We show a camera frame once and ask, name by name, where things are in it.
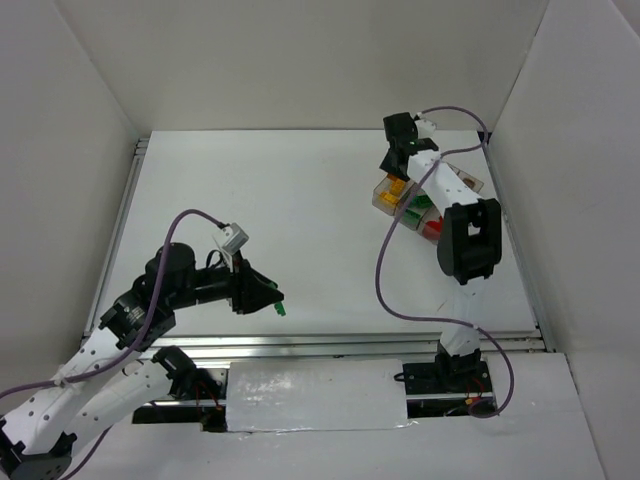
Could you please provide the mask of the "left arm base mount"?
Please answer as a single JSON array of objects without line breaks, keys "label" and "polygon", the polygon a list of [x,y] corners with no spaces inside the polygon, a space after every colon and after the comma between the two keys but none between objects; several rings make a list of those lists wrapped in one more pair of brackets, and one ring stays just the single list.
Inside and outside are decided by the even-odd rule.
[{"label": "left arm base mount", "polygon": [[226,398],[229,366],[199,368],[188,383],[189,390],[180,387],[143,404],[132,415],[134,425],[190,424],[203,432],[225,433]]}]

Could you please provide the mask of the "red round lego brick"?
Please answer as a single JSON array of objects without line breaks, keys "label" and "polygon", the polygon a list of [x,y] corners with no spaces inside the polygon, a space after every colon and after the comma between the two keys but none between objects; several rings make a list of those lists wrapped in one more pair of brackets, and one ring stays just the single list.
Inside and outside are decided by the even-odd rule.
[{"label": "red round lego brick", "polygon": [[441,217],[437,220],[426,221],[422,228],[422,236],[431,241],[438,241],[441,236],[442,221]]}]

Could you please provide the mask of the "long green lego brick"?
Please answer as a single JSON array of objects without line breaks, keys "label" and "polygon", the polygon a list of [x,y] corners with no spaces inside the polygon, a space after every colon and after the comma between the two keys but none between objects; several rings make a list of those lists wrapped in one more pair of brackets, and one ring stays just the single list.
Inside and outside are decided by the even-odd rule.
[{"label": "long green lego brick", "polygon": [[402,215],[401,223],[408,228],[417,229],[421,218],[422,215],[419,212],[408,209]]}]

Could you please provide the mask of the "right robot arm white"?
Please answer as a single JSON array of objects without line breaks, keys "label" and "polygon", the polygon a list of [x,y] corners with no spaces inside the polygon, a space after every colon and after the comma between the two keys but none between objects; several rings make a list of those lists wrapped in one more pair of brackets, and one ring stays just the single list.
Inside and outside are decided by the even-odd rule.
[{"label": "right robot arm white", "polygon": [[[442,151],[432,136],[435,124],[428,113],[445,110],[464,113],[482,130],[479,143],[472,147]],[[483,299],[488,279],[502,259],[502,209],[495,198],[485,199],[464,183],[449,164],[454,154],[482,150],[489,140],[486,124],[462,107],[434,107],[416,114],[396,113],[383,118],[388,151],[380,165],[384,172],[411,180],[409,197],[401,202],[402,216],[419,192],[424,192],[442,222],[436,257],[443,274],[453,282],[450,318],[416,317],[395,313],[407,321],[439,322],[443,330],[435,357],[435,382],[441,387],[457,386],[479,377],[480,338],[489,338],[477,325],[473,310]]]}]

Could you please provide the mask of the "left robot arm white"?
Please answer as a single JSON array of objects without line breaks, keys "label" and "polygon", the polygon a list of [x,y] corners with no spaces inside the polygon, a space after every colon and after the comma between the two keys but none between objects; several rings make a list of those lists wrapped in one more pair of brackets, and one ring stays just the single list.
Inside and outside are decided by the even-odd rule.
[{"label": "left robot arm white", "polygon": [[147,262],[130,290],[56,375],[1,418],[1,471],[10,479],[60,479],[72,458],[143,404],[208,398],[221,383],[179,347],[141,355],[171,330],[179,309],[226,301],[238,315],[281,307],[276,283],[240,253],[199,269],[192,248],[171,243]]}]

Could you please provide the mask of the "yellow black striped lego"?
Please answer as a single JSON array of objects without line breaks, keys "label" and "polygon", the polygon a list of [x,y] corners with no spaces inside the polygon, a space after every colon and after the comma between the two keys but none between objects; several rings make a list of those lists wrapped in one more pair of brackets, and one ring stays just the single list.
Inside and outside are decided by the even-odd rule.
[{"label": "yellow black striped lego", "polygon": [[390,209],[395,209],[399,202],[399,198],[390,192],[381,193],[379,195],[379,200],[386,208]]}]

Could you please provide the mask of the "small green lego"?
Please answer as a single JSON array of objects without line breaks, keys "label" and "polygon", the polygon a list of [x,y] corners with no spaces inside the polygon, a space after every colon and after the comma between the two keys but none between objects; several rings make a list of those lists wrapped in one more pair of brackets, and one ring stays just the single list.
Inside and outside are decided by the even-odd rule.
[{"label": "small green lego", "polygon": [[415,209],[427,209],[427,208],[430,208],[432,205],[433,203],[428,195],[417,195],[413,198],[409,207],[415,208]]}]

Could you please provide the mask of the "yellow lego brick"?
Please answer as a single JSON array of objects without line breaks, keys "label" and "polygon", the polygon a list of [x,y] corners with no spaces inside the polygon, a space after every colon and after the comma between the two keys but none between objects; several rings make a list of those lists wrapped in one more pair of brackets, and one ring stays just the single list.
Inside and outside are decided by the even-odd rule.
[{"label": "yellow lego brick", "polygon": [[387,179],[389,180],[388,192],[400,197],[405,189],[406,182],[392,175],[388,175]]}]

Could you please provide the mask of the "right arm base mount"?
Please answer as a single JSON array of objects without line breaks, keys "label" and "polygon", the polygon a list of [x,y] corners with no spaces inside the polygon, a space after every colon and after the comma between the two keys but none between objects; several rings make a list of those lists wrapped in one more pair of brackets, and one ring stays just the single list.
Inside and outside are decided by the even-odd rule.
[{"label": "right arm base mount", "polygon": [[435,362],[405,363],[394,380],[404,385],[409,419],[468,416],[469,408],[483,416],[497,409],[491,376],[483,360],[474,372],[448,379]]}]

